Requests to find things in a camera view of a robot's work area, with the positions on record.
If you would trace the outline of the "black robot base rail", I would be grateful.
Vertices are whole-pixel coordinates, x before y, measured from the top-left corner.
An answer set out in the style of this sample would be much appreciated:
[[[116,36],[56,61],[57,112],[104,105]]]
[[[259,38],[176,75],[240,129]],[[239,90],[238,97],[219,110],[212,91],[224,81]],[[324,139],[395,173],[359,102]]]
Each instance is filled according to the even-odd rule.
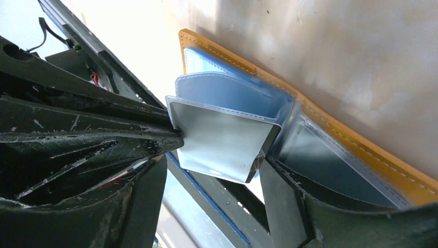
[[[79,44],[103,70],[121,95],[147,100],[154,94],[108,49],[104,43],[61,1],[40,1],[42,10],[70,39]],[[197,247],[271,247],[272,239],[264,204],[242,184],[226,182],[182,169],[175,152],[167,155],[168,174],[159,236],[169,246],[188,247],[188,237]]]

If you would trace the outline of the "orange leather card holder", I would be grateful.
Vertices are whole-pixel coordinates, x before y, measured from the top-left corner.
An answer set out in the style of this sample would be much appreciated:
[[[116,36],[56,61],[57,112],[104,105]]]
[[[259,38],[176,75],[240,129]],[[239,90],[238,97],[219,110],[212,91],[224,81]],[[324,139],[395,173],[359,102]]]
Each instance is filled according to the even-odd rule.
[[[285,81],[189,29],[179,31],[179,41],[184,74],[175,81],[176,94],[166,97],[168,111],[178,101],[276,123],[280,132],[264,159],[362,202],[399,209],[437,202],[435,179],[332,118]]]

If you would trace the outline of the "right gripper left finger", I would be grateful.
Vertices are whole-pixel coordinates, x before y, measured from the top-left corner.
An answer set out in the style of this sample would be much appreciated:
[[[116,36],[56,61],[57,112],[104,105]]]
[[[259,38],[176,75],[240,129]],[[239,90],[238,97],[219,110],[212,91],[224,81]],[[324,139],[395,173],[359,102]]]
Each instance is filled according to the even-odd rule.
[[[103,189],[56,205],[1,203],[1,247],[152,247],[167,176],[165,156]]]

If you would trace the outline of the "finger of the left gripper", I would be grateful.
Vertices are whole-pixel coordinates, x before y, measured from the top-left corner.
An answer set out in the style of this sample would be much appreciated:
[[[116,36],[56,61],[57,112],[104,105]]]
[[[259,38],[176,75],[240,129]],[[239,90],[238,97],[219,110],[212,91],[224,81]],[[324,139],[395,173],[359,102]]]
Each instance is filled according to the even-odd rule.
[[[112,117],[166,117],[158,107],[92,85],[1,37],[1,93],[22,100]]]
[[[1,198],[64,200],[183,145],[172,127],[1,97]]]

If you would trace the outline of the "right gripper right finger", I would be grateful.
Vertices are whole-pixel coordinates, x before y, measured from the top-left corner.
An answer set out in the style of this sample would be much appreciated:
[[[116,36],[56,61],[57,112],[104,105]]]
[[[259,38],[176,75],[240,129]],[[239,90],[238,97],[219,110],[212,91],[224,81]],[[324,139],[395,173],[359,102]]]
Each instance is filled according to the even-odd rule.
[[[274,247],[437,247],[437,204],[402,210],[326,188],[275,159],[260,168]]]

